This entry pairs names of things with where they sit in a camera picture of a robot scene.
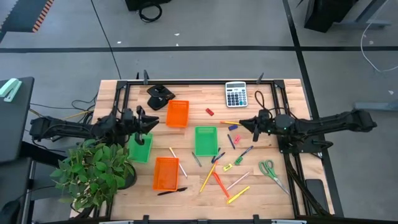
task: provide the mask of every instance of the orange basket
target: orange basket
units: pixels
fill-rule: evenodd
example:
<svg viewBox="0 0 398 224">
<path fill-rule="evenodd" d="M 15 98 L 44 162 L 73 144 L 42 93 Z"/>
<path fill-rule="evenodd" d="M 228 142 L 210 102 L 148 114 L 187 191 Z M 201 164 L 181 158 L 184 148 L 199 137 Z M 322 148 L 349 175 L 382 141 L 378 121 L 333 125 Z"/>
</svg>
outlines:
<svg viewBox="0 0 398 224">
<path fill-rule="evenodd" d="M 156 158 L 154 190 L 176 191 L 178 186 L 178 158 Z"/>
<path fill-rule="evenodd" d="M 167 108 L 166 125 L 174 128 L 186 128 L 188 125 L 189 101 L 170 100 Z"/>
</svg>

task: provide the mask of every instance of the green object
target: green object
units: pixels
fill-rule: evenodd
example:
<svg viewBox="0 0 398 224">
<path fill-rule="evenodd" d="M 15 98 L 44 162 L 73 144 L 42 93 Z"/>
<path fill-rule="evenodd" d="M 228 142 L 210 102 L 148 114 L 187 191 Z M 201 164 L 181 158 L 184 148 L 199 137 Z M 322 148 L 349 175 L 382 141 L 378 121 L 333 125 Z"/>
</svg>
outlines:
<svg viewBox="0 0 398 224">
<path fill-rule="evenodd" d="M 259 162 L 259 168 L 262 174 L 269 176 L 270 178 L 277 177 L 274 171 L 274 162 L 272 160 Z"/>
<path fill-rule="evenodd" d="M 152 133 L 143 134 L 142 139 L 144 140 L 144 144 L 140 146 L 134 140 L 134 135 L 132 134 L 129 140 L 130 153 L 128 159 L 131 159 L 134 162 L 147 163 L 149 160 L 153 137 L 154 135 Z"/>
<path fill-rule="evenodd" d="M 266 160 L 266 161 L 259 162 L 259 168 L 260 168 L 260 171 L 264 175 L 269 176 L 272 180 L 274 180 L 277 183 L 277 185 L 279 185 L 279 187 L 281 187 L 281 189 L 285 193 L 290 195 L 290 192 L 287 190 L 287 188 L 285 188 L 285 186 L 283 186 L 283 184 L 279 180 L 278 176 L 276 176 L 275 170 L 274 170 L 274 162 L 272 160 L 269 159 L 269 160 Z"/>
<path fill-rule="evenodd" d="M 117 189 L 125 186 L 129 174 L 135 175 L 127 160 L 127 148 L 119 144 L 107 146 L 89 139 L 67 154 L 50 176 L 55 178 L 55 188 L 72 196 L 60 201 L 73 202 L 76 210 L 111 202 Z"/>
<path fill-rule="evenodd" d="M 242 162 L 242 160 L 243 160 L 243 157 L 239 156 L 239 158 L 237 158 L 235 160 L 235 165 L 239 165 Z"/>
<path fill-rule="evenodd" d="M 5 102 L 12 102 L 21 85 L 22 81 L 16 78 L 8 80 L 6 84 L 0 88 L 0 97 L 4 97 Z"/>
<path fill-rule="evenodd" d="M 198 126 L 195 127 L 195 155 L 217 156 L 217 127 Z"/>
</svg>

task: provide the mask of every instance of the potted plant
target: potted plant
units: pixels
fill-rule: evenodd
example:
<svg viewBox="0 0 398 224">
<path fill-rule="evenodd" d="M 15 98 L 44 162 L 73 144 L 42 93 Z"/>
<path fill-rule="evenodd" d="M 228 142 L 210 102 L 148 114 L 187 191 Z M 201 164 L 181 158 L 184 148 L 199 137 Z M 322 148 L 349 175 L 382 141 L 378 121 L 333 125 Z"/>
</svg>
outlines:
<svg viewBox="0 0 398 224">
<path fill-rule="evenodd" d="M 126 189 L 137 180 L 135 169 L 127 160 L 127 149 L 119 144 L 107 146 L 89 139 L 67 154 L 50 176 L 58 178 L 54 180 L 56 188 L 67 190 L 72 196 L 62 201 L 73 202 L 76 210 L 111 202 L 117 189 Z"/>
</svg>

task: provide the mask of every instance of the concrete floor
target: concrete floor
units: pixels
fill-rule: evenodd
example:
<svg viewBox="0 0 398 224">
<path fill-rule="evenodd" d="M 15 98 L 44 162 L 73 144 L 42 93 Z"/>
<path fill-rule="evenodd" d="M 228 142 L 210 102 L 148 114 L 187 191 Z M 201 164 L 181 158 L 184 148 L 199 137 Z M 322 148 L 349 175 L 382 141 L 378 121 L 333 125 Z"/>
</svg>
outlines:
<svg viewBox="0 0 398 224">
<path fill-rule="evenodd" d="M 10 2 L 0 2 L 5 16 Z M 302 46 L 358 46 L 361 30 L 339 30 L 321 34 L 303 28 L 306 3 L 290 0 L 292 16 Z M 347 15 L 356 17 L 368 0 L 360 1 Z M 163 5 L 164 15 L 151 24 L 143 23 L 123 0 L 94 0 L 105 32 L 113 47 L 164 47 L 207 45 L 293 46 L 284 7 L 279 0 L 173 0 Z M 364 45 L 397 46 L 398 4 L 390 1 L 380 15 L 393 25 L 367 33 Z M 7 33 L 0 48 L 107 47 L 89 0 L 56 0 L 36 34 Z M 380 68 L 398 64 L 398 52 L 366 52 Z M 398 69 L 378 74 L 361 52 L 304 52 L 320 116 L 351 110 L 356 101 L 392 101 L 398 94 Z M 116 61 L 123 79 L 135 78 L 146 69 L 151 78 L 301 78 L 294 51 L 191 51 L 117 52 Z M 100 80 L 117 79 L 112 56 L 104 53 L 0 54 L 0 79 L 35 77 L 33 103 L 70 106 L 72 100 L 90 100 Z M 32 107 L 57 118 L 75 113 Z M 335 133 L 326 139 L 335 145 L 330 157 L 346 217 L 398 220 L 396 202 L 398 174 L 394 162 L 397 113 L 372 112 L 378 127 L 370 133 Z M 25 141 L 30 141 L 26 134 Z M 56 148 L 77 139 L 43 142 Z M 37 166 L 38 186 L 51 185 L 51 169 Z M 40 191 L 34 198 L 41 198 Z M 40 222 L 65 220 L 68 205 L 56 195 L 36 201 L 34 219 Z"/>
</svg>

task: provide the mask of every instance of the green-handled scissors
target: green-handled scissors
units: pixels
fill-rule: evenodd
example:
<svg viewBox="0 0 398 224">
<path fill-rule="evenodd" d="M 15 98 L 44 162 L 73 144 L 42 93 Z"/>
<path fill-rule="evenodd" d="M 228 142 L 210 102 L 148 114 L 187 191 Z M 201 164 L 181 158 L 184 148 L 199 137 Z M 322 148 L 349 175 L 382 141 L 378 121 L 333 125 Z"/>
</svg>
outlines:
<svg viewBox="0 0 398 224">
<path fill-rule="evenodd" d="M 272 160 L 266 160 L 259 162 L 260 171 L 264 174 L 269 176 L 272 180 L 274 180 L 281 189 L 286 192 L 288 195 L 289 191 L 283 186 L 282 182 L 278 179 L 274 171 L 274 162 Z"/>
</svg>

